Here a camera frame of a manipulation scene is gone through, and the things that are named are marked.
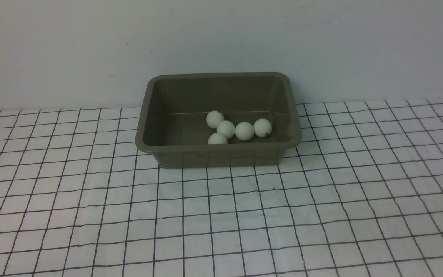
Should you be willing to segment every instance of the white wall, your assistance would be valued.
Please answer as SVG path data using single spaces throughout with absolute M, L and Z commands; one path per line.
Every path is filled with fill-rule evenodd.
M 0 109 L 139 106 L 156 75 L 269 70 L 299 101 L 443 96 L 443 0 L 0 0 Z

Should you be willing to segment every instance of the plastic bin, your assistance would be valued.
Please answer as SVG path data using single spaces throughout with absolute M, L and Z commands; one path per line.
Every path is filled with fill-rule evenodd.
M 216 131 L 206 115 L 217 110 L 237 126 L 266 118 L 269 137 L 208 144 Z M 277 72 L 163 75 L 150 80 L 136 135 L 140 151 L 164 168 L 276 165 L 302 140 L 288 77 Z

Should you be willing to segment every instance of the white ball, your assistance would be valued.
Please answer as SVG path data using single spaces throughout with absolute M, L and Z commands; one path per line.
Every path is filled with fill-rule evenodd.
M 223 117 L 223 114 L 221 112 L 213 110 L 209 112 L 209 114 L 206 116 L 206 124 L 210 128 L 217 128 L 218 124 L 220 124 L 223 119 L 225 118 Z
M 208 144 L 227 144 L 226 137 L 221 133 L 214 133 L 208 139 Z
M 239 140 L 250 140 L 254 135 L 254 127 L 251 123 L 241 122 L 235 128 L 235 135 Z
M 217 133 L 221 133 L 230 140 L 235 135 L 235 126 L 228 120 L 221 121 L 217 126 Z
M 258 137 L 267 137 L 273 131 L 273 126 L 269 120 L 261 118 L 254 123 L 254 132 Z

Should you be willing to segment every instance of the table surface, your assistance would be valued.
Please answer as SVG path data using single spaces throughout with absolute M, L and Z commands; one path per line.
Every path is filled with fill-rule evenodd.
M 443 99 L 297 105 L 278 166 L 167 170 L 137 108 L 0 112 L 0 276 L 443 277 Z

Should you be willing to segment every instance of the white grid-pattern mat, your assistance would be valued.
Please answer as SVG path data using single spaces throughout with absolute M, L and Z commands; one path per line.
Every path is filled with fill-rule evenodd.
M 279 166 L 186 170 L 139 109 L 0 112 L 0 275 L 443 277 L 443 100 L 297 107 Z

